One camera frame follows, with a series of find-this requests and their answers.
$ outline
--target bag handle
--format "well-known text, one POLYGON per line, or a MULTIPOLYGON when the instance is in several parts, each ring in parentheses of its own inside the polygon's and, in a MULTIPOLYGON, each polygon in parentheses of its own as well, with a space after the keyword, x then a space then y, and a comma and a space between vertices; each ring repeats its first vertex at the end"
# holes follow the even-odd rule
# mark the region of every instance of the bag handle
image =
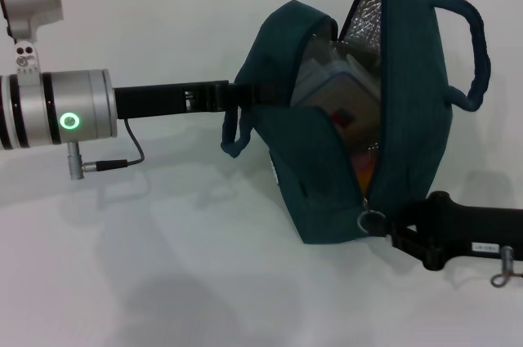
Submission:
POLYGON ((475 65, 471 89, 465 96, 457 88, 449 86, 445 99, 463 110, 475 112, 483 103, 483 95, 489 87, 490 80, 490 59, 487 54, 483 20, 477 9, 466 0, 431 0, 431 4, 463 16, 471 27, 475 65))

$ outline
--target white surface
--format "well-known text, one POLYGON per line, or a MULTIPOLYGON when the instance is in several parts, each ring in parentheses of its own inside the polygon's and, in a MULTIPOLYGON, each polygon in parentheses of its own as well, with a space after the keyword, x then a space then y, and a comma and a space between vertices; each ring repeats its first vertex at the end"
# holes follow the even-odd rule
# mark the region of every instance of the white surface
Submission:
MULTIPOLYGON (((63 0, 65 21, 39 32, 41 64, 107 67, 116 87, 232 79, 287 1, 63 0)), ((302 1, 342 23, 352 0, 302 1)), ((493 79, 479 113, 455 111, 434 189, 523 207, 523 0, 470 1, 493 79)), ((440 27, 450 80, 466 89, 468 26, 440 12, 440 27)), ((0 46, 0 73, 11 73, 7 36, 0 46)), ((257 136, 233 160, 220 150, 220 114, 132 128, 145 163, 81 182, 69 181, 65 146, 0 154, 0 345, 521 345, 523 282, 492 288, 497 261, 431 273, 378 238, 303 245, 257 136)), ((84 144, 84 158, 135 157, 119 129, 84 144)))

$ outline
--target green led ring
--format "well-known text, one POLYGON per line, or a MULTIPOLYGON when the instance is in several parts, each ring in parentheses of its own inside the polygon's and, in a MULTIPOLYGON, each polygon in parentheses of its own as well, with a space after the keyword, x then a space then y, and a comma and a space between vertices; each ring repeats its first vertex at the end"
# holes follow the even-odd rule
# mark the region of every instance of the green led ring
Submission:
POLYGON ((74 113, 64 113, 60 117, 60 125, 62 128, 71 131, 78 128, 78 125, 80 125, 80 117, 74 113))

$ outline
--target silver foil lining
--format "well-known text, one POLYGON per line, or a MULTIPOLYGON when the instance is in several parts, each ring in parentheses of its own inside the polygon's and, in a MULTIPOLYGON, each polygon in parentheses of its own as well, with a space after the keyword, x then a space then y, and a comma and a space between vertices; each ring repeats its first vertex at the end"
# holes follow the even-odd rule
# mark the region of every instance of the silver foil lining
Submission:
POLYGON ((360 0, 345 41, 365 50, 380 51, 382 0, 360 0))

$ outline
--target label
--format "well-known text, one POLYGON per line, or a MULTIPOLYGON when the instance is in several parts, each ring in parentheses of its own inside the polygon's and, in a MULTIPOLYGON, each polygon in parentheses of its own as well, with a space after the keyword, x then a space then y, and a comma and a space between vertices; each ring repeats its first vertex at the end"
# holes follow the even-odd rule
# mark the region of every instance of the label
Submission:
POLYGON ((499 253, 499 245, 497 243, 482 243, 473 242, 472 251, 482 251, 484 253, 499 253))

